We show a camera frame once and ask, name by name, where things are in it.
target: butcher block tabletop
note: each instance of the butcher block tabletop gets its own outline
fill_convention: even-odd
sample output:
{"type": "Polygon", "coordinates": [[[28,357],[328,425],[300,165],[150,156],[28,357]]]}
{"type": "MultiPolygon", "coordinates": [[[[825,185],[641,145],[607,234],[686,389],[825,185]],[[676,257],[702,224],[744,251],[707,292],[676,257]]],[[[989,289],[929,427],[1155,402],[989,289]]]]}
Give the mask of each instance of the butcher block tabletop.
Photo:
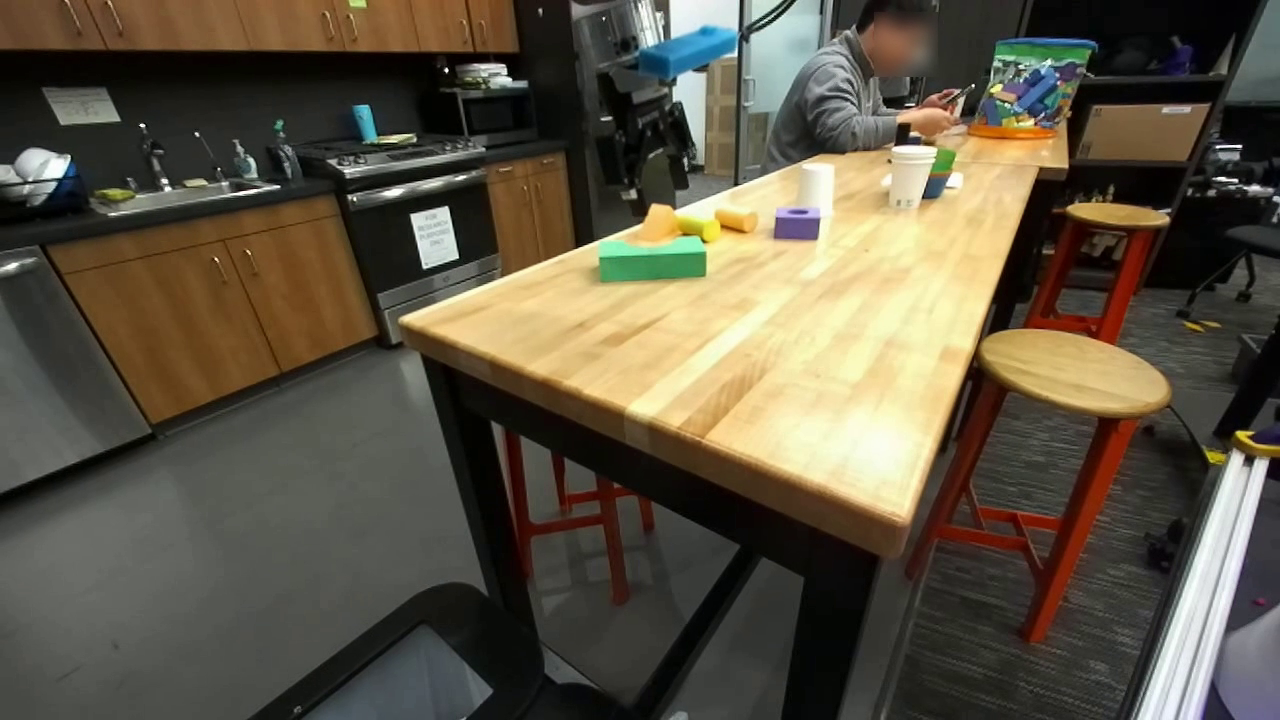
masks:
{"type": "Polygon", "coordinates": [[[836,165],[820,239],[771,239],[799,169],[692,210],[750,210],[707,275],[598,285],[595,243],[401,321],[403,342],[692,475],[902,550],[1043,145],[966,140],[947,198],[884,204],[887,154],[836,165]]]}

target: oven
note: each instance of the oven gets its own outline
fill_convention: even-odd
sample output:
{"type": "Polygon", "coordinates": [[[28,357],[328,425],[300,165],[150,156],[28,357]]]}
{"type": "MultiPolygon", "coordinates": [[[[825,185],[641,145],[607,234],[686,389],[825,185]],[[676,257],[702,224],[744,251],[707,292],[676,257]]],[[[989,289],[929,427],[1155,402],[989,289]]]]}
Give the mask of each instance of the oven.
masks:
{"type": "Polygon", "coordinates": [[[465,145],[328,154],[381,342],[396,321],[494,275],[484,154],[465,145]]]}

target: stainless steel dishwasher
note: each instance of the stainless steel dishwasher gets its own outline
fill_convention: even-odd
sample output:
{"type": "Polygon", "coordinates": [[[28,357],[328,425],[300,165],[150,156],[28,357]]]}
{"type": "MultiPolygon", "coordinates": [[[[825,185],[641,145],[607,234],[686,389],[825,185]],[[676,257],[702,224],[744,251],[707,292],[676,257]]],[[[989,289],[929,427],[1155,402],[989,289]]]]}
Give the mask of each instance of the stainless steel dishwasher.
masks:
{"type": "Polygon", "coordinates": [[[0,494],[147,432],[45,251],[0,251],[0,494]]]}

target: desk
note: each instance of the desk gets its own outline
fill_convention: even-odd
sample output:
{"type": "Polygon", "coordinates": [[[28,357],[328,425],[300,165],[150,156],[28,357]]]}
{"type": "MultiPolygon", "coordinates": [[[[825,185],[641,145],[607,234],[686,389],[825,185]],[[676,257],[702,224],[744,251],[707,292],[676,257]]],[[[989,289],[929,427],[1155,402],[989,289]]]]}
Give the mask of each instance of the desk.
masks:
{"type": "MultiPolygon", "coordinates": [[[[966,140],[964,189],[884,210],[887,154],[828,156],[815,243],[725,235],[702,281],[598,285],[574,247],[401,321],[422,357],[486,592],[534,635],[493,421],[727,536],[641,691],[657,718],[754,558],[805,575],[783,718],[836,718],[868,592],[906,544],[947,412],[1032,198],[1038,145],[966,140]]],[[[771,214],[799,169],[697,210],[771,214]]]]}

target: black table leg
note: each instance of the black table leg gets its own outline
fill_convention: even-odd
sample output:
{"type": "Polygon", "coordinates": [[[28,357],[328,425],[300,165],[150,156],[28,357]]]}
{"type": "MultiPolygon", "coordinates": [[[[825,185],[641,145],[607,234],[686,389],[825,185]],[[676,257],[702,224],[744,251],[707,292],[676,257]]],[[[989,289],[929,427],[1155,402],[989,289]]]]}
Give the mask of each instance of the black table leg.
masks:
{"type": "Polygon", "coordinates": [[[461,378],[422,359],[439,432],[449,443],[457,494],[472,529],[486,597],[509,613],[514,648],[534,648],[534,622],[522,590],[518,550],[511,532],[504,471],[494,465],[493,425],[461,404],[461,378]]]}
{"type": "Polygon", "coordinates": [[[1216,421],[1213,438],[1226,441],[1234,427],[1250,427],[1255,412],[1269,404],[1276,385],[1280,385],[1280,326],[1273,329],[1258,357],[1245,371],[1245,382],[1241,382],[1231,404],[1224,409],[1224,418],[1216,421]]]}
{"type": "Polygon", "coordinates": [[[783,720],[836,720],[877,590],[877,558],[806,575],[799,597],[783,720]]]}

